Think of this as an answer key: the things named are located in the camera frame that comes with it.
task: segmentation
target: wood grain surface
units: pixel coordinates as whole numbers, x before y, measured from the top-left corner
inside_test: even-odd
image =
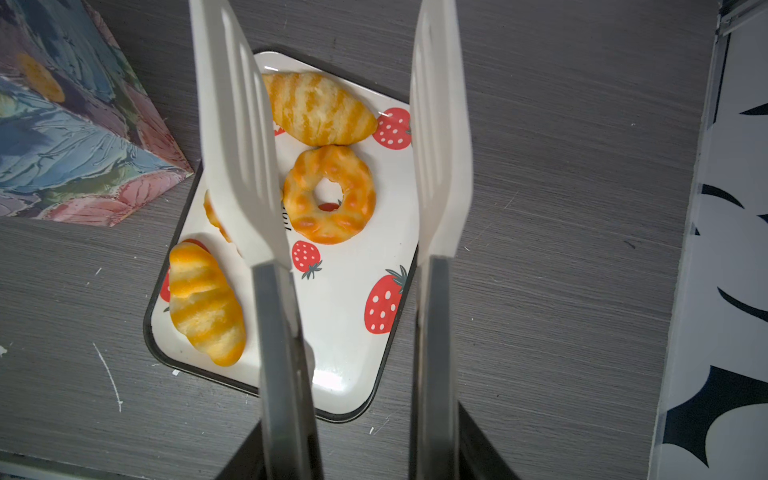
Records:
[[[419,2],[232,3],[253,48],[407,95]],[[187,3],[91,4],[197,161]],[[461,399],[522,478],[645,478],[717,3],[458,13],[475,152],[453,279]],[[258,399],[171,375],[142,338],[190,184],[111,229],[0,218],[0,450],[212,478],[255,425]],[[405,478],[414,315],[411,295],[367,413],[319,424],[327,478]]]

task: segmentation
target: tray rim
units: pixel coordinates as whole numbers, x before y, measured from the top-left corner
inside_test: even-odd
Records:
[[[397,94],[396,92],[393,92],[388,88],[380,87],[375,82],[372,83],[370,81],[367,81],[365,78],[361,78],[357,75],[350,74],[349,72],[344,71],[343,69],[337,68],[327,62],[318,60],[316,58],[312,58],[308,55],[302,55],[299,52],[296,52],[290,48],[271,45],[263,49],[254,49],[252,50],[252,53],[253,55],[257,55],[259,53],[278,53],[281,55],[285,55],[289,58],[292,58],[297,61],[301,61],[302,63],[305,63],[314,68],[318,68],[323,72],[329,73],[331,75],[334,75],[336,77],[342,78],[347,81],[351,81],[352,83],[358,84],[361,87],[368,88],[369,90],[373,90],[375,92],[378,92],[380,94],[393,98],[397,101],[401,101],[405,104],[410,105],[407,97],[404,98],[402,95]],[[257,387],[248,385],[238,380],[231,379],[229,377],[220,375],[218,373],[213,373],[209,370],[205,370],[194,365],[190,365],[189,363],[181,362],[179,360],[174,360],[170,358],[157,345],[157,342],[154,339],[154,334],[152,333],[152,313],[154,312],[154,307],[155,307],[155,304],[157,303],[157,298],[160,296],[160,291],[163,286],[163,281],[165,280],[165,273],[168,271],[168,267],[169,267],[168,256],[170,254],[170,250],[178,243],[179,237],[181,236],[181,230],[184,228],[184,221],[187,219],[187,215],[189,214],[189,210],[192,206],[192,200],[194,199],[194,195],[197,192],[197,185],[200,183],[200,179],[203,176],[203,162],[204,161],[201,159],[200,164],[197,167],[197,170],[195,171],[195,178],[193,180],[192,186],[190,187],[190,192],[187,195],[187,200],[184,203],[184,207],[181,210],[181,214],[179,216],[179,221],[176,226],[176,230],[174,231],[174,235],[171,239],[171,243],[169,243],[170,246],[168,247],[168,250],[165,253],[165,258],[163,260],[163,265],[160,270],[160,275],[157,278],[157,282],[155,283],[154,290],[152,292],[152,297],[150,298],[149,304],[147,305],[147,310],[144,313],[144,325],[142,328],[144,333],[144,342],[147,344],[147,348],[149,349],[150,353],[152,353],[154,358],[166,366],[173,367],[182,372],[190,373],[191,375],[195,375],[200,378],[210,380],[211,382],[215,382],[223,386],[228,386],[235,390],[240,390],[241,392],[245,392],[254,396],[259,396],[259,389]],[[379,390],[379,384],[381,383],[381,378],[382,378],[382,375],[384,374],[384,368],[386,366],[387,358],[389,357],[389,351],[392,348],[392,342],[394,341],[395,334],[397,333],[397,326],[400,323],[400,316],[402,315],[402,311],[405,307],[406,300],[408,299],[408,293],[411,290],[411,284],[416,271],[416,258],[418,256],[418,253],[419,253],[419,245],[416,244],[416,249],[414,251],[413,258],[411,260],[411,266],[408,270],[408,278],[406,279],[406,284],[403,287],[402,297],[397,309],[397,314],[395,315],[395,321],[392,324],[392,330],[389,333],[389,337],[387,338],[386,347],[384,348],[384,353],[382,355],[382,361],[379,364],[379,370],[376,373],[376,380],[374,380],[373,389],[371,390],[370,395],[368,396],[366,401],[363,402],[361,406],[357,407],[356,409],[348,413],[331,413],[331,412],[326,412],[325,410],[315,409],[315,415],[317,418],[325,420],[326,422],[329,422],[329,423],[351,422],[352,420],[356,419],[357,417],[365,413],[365,411],[373,403],[373,398],[376,396],[376,392]]]

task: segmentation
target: white paint chip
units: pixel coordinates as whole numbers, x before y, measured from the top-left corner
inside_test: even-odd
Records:
[[[104,360],[104,357],[101,355],[101,352],[98,351],[98,347],[95,343],[93,343],[94,348],[96,349],[96,353],[98,353],[98,358],[101,359],[101,363],[104,363],[104,368],[107,369],[107,375],[109,375],[109,381],[112,382],[112,388],[114,389],[114,396],[118,398],[118,411],[123,411],[123,402],[120,400],[120,394],[118,393],[118,386],[114,384],[114,379],[112,378],[112,372],[109,371],[109,367],[107,366],[107,362]]]

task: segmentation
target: striped croissant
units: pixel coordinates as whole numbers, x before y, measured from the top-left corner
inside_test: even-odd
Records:
[[[291,136],[312,147],[350,145],[376,131],[376,117],[360,100],[321,74],[262,75],[272,117]]]
[[[217,365],[234,365],[245,349],[243,309],[216,259],[194,243],[179,243],[170,251],[169,280],[176,330]]]

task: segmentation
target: tongs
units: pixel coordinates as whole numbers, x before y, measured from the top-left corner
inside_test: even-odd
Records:
[[[253,271],[262,420],[222,480],[323,477],[272,111],[226,0],[190,0],[200,138],[211,202]],[[452,258],[472,200],[472,142],[454,0],[423,0],[413,52],[412,144],[419,191],[409,477],[516,478],[459,405],[450,309]]]

